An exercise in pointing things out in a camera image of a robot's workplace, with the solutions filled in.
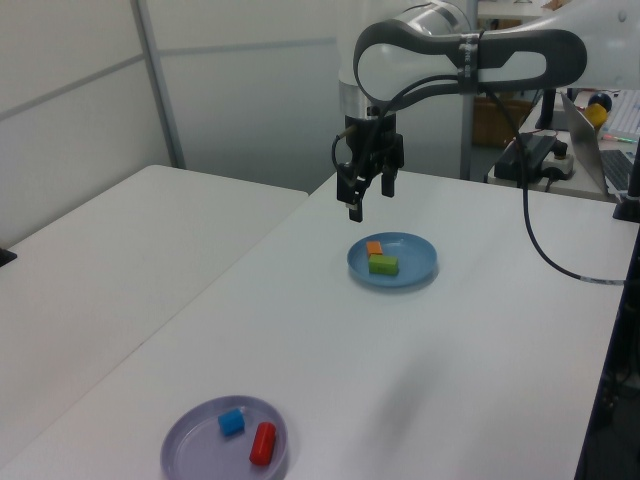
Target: red cylinder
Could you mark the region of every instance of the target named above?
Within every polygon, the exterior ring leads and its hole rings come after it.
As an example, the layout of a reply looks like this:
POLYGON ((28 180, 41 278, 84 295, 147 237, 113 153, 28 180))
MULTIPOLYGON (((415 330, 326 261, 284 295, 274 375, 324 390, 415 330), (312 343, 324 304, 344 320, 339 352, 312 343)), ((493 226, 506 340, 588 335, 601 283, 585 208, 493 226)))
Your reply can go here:
POLYGON ((249 460, 254 465, 269 465, 273 446, 276 443, 276 426, 270 422, 262 422, 258 425, 256 438, 253 440, 249 460))

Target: yellow object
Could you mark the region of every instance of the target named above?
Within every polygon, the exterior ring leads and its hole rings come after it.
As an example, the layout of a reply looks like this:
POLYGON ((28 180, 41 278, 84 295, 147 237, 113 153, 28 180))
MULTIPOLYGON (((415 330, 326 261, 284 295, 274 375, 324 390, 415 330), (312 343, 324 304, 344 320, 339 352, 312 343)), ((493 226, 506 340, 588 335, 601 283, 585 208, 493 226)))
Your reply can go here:
POLYGON ((587 108, 585 108, 584 116, 596 129, 596 132, 600 130, 600 127, 604 125, 604 122, 607 121, 607 111, 599 103, 592 103, 587 108))

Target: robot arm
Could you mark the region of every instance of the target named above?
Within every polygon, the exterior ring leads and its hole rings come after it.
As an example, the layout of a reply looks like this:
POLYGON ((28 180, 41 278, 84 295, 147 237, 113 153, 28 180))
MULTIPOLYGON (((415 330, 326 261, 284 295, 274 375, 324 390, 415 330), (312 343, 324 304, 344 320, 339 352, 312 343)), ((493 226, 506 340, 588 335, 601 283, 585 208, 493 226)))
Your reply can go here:
POLYGON ((340 7, 340 98, 352 160, 337 166, 338 199, 357 221, 375 175, 383 173, 383 194, 393 196, 403 163, 394 110, 432 95, 434 88, 438 94, 476 93, 478 84, 495 92, 640 89, 640 0, 574 0, 535 22, 486 33, 469 33, 462 11, 440 0, 342 3, 348 5, 340 7), (393 5, 398 14, 390 18, 393 5), (361 31, 357 38, 354 24, 361 31), (413 89, 389 105, 398 92, 434 76, 446 80, 413 89), (378 117, 385 107, 391 111, 383 122, 378 117))

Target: black wire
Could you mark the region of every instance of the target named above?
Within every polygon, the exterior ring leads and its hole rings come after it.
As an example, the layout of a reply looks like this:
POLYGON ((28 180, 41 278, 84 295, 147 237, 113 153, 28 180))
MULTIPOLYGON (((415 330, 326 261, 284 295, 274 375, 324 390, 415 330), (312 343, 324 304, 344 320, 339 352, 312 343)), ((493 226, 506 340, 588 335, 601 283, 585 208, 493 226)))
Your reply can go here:
MULTIPOLYGON (((376 123, 373 125, 373 128, 371 129, 371 131, 369 132, 369 136, 367 137, 367 140, 364 144, 364 148, 362 150, 362 154, 360 155, 360 159, 358 161, 358 167, 356 169, 356 172, 353 175, 353 178, 349 178, 347 177, 344 172, 339 168, 338 166, 338 161, 336 159, 336 146, 338 145, 338 141, 340 141, 340 135, 336 135, 336 138, 333 140, 333 144, 331 145, 331 160, 333 162, 333 166, 336 169, 336 172, 338 173, 338 176, 340 176, 340 178, 349 186, 349 187, 353 187, 355 186, 356 182, 358 181, 358 177, 360 176, 360 173, 362 173, 362 168, 364 167, 364 164, 367 161, 367 158, 369 157, 369 155, 371 155, 371 148, 373 147, 373 142, 375 141, 375 138, 378 134, 378 131, 380 130, 380 127, 382 126, 382 122, 384 121, 384 117, 387 115, 387 113, 389 113, 389 111, 394 108, 395 106, 397 106, 400 102, 402 102, 402 100, 404 99, 404 97, 411 92, 412 90, 415 90, 416 88, 418 88, 421 85, 424 85, 425 83, 431 83, 431 82, 438 82, 438 81, 444 81, 444 80, 451 80, 451 81, 457 81, 458 77, 455 75, 434 75, 432 77, 426 77, 423 78, 421 80, 418 80, 417 82, 413 82, 411 85, 409 85, 406 88, 403 88, 402 90, 400 90, 400 92, 398 92, 398 94, 393 97, 391 100, 389 100, 389 102, 387 102, 384 107, 382 108, 382 110, 380 111, 380 114, 378 115, 378 118, 376 119, 376 123)), ((421 92, 425 92, 422 95, 422 99, 426 99, 435 95, 439 95, 442 93, 455 93, 458 90, 458 85, 457 84, 451 84, 450 87, 450 91, 449 90, 443 90, 442 87, 448 87, 449 85, 430 85, 427 86, 423 89, 421 89, 421 92)))
POLYGON ((551 267, 555 268, 557 271, 559 271, 560 273, 563 273, 568 277, 575 278, 576 280, 580 280, 588 283, 596 283, 599 285, 625 285, 625 283, 627 283, 625 280, 605 280, 601 278, 591 278, 591 277, 578 275, 577 273, 567 270, 566 268, 563 268, 557 263, 555 263, 553 260, 551 260, 547 256, 544 250, 542 250, 542 247, 540 247, 540 244, 538 243, 538 240, 536 239, 535 234, 533 233, 533 228, 531 227, 531 219, 529 218, 529 186, 528 186, 528 179, 527 179, 527 164, 529 159, 529 152, 525 147, 524 141, 522 140, 522 136, 518 131, 518 127, 516 126, 515 122, 513 121, 513 118, 507 111, 507 108, 505 107, 504 103, 502 103, 502 101, 495 95, 495 93, 493 93, 493 91, 486 85, 479 84, 478 87, 480 91, 482 91, 483 93, 486 93, 487 96, 491 98, 491 100, 496 104, 496 106, 504 116, 505 120, 509 124, 509 127, 511 128, 513 135, 516 139, 516 145, 518 147, 516 150, 519 151, 520 159, 521 159, 520 172, 521 172, 521 181, 522 181, 521 187, 522 187, 522 206, 523 206, 523 214, 524 214, 524 223, 527 229, 527 233, 529 234, 529 239, 531 240, 531 243, 533 244, 538 254, 551 267))
POLYGON ((549 189, 551 188, 551 184, 556 181, 556 177, 552 174, 549 174, 549 181, 547 182, 547 186, 544 187, 545 193, 549 193, 549 189))

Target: purple plate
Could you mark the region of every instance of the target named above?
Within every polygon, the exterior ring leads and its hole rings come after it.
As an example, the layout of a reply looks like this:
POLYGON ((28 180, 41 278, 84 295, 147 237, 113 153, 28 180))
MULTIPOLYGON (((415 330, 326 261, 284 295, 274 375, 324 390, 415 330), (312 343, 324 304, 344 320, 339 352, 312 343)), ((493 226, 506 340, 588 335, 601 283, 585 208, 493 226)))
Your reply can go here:
POLYGON ((271 480, 284 473, 286 451, 287 427, 277 410, 259 398, 234 395, 183 415, 164 439, 160 462, 169 480, 271 480), (218 416, 235 408, 244 416, 244 431, 225 437, 218 416), (276 426, 276 443, 271 463, 259 467, 249 461, 249 454, 262 422, 276 426))

